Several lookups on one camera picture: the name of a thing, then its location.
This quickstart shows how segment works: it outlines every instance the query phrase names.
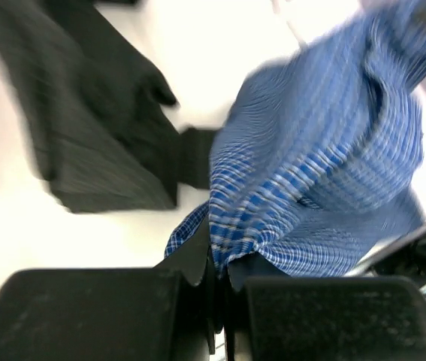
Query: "fabric fold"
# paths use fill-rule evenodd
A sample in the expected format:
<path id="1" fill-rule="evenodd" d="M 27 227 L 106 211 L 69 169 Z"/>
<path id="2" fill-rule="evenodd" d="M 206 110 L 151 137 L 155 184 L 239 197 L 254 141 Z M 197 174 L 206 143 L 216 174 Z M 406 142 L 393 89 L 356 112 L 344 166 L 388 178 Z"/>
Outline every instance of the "fabric fold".
<path id="1" fill-rule="evenodd" d="M 421 225 L 409 184 L 423 159 L 426 0 L 346 24 L 243 83 L 210 153 L 210 200 L 174 231 L 166 256 L 207 207 L 220 275 L 259 252 L 294 276 L 343 275 L 384 238 Z"/>

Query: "black pleated fabric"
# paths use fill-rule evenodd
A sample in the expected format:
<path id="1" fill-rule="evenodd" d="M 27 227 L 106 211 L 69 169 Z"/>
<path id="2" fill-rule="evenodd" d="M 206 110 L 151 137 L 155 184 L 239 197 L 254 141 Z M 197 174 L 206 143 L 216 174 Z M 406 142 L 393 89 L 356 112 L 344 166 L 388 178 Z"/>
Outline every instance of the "black pleated fabric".
<path id="1" fill-rule="evenodd" d="M 188 128 L 180 135 L 180 182 L 200 190 L 210 188 L 210 149 L 218 131 Z"/>
<path id="2" fill-rule="evenodd" d="M 207 156 L 204 174 L 180 173 L 185 147 L 160 108 L 176 104 L 162 73 L 91 1 L 0 0 L 0 56 L 40 176 L 73 213 L 167 210 L 181 178 L 207 187 Z"/>

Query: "white floor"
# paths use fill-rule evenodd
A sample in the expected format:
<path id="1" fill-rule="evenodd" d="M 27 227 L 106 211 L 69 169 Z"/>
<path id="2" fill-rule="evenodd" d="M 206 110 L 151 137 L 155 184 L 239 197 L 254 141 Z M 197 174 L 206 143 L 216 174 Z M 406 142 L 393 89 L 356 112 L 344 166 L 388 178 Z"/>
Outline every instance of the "white floor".
<path id="1" fill-rule="evenodd" d="M 329 0 L 300 3 L 295 21 L 307 40 L 358 7 L 356 0 L 343 0 L 344 8 Z M 147 0 L 140 11 L 102 12 L 164 72 L 181 104 L 168 112 L 177 128 L 220 125 L 249 71 L 298 48 L 269 0 Z M 320 18 L 324 14 L 329 18 Z M 425 162 L 414 187 L 426 213 L 426 95 L 419 89 L 418 96 Z M 180 207 L 172 212 L 69 214 L 34 177 L 24 129 L 0 63 L 0 285 L 23 268 L 154 265 L 172 229 L 207 198 L 181 187 Z"/>

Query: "clothing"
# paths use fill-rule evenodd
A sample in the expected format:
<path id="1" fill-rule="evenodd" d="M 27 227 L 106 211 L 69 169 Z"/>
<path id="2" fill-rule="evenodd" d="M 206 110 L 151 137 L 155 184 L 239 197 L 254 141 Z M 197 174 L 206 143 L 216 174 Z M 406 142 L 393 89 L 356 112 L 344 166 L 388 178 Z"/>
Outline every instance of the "clothing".
<path id="1" fill-rule="evenodd" d="M 338 276 L 380 239 L 421 225 L 409 189 L 421 164 L 426 0 L 376 9 L 287 63 L 243 83 L 210 153 L 210 200 L 173 232 L 165 255 L 203 217 L 220 276 L 259 252 L 291 276 Z"/>
<path id="2" fill-rule="evenodd" d="M 180 173 L 184 136 L 160 108 L 174 94 L 90 0 L 0 0 L 0 55 L 40 176 L 64 206 L 174 208 L 178 181 L 197 171 Z"/>
<path id="3" fill-rule="evenodd" d="M 188 128 L 180 135 L 180 182 L 202 190 L 210 188 L 209 155 L 217 129 Z"/>

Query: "blue checkered cloth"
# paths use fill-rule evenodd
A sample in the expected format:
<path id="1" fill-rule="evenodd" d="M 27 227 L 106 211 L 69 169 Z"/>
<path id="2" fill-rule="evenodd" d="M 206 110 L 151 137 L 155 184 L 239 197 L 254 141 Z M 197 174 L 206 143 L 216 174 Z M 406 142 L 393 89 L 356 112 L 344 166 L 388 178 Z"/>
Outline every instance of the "blue checkered cloth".
<path id="1" fill-rule="evenodd" d="M 219 276 L 259 252 L 291 276 L 344 275 L 381 239 L 423 221 L 409 185 L 423 158 L 426 0 L 376 9 L 243 83 L 210 152 L 210 200 L 173 232 L 173 253 L 209 216 Z"/>

